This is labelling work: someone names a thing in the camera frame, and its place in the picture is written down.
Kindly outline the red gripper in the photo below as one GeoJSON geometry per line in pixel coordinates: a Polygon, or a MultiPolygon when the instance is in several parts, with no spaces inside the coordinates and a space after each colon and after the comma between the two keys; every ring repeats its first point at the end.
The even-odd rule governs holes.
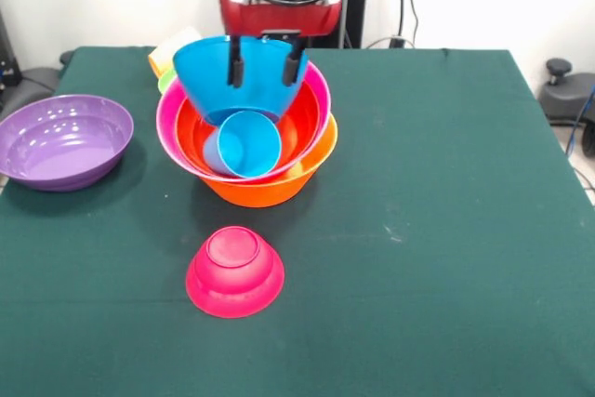
{"type": "Polygon", "coordinates": [[[295,34],[284,62],[283,83],[293,85],[298,79],[306,48],[302,37],[328,35],[336,28],[341,0],[316,0],[308,4],[275,4],[269,0],[219,0],[225,33],[230,36],[228,84],[239,88],[244,79],[244,60],[239,36],[295,34]]]}

